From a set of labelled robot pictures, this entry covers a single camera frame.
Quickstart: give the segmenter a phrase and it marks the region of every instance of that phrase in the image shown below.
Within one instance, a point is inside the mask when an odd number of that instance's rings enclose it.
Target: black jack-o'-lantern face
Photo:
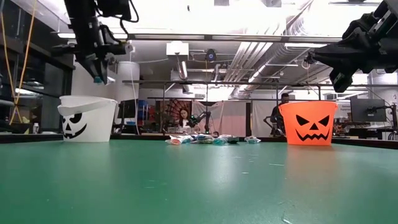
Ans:
[[[327,140],[330,133],[330,128],[328,127],[330,117],[329,115],[317,121],[310,121],[310,119],[305,119],[299,115],[296,115],[296,120],[298,126],[296,126],[296,133],[301,141],[307,139],[324,139]]]
[[[63,123],[63,137],[67,139],[73,139],[81,135],[87,124],[82,125],[81,121],[82,113],[77,113],[71,116],[62,117]]]

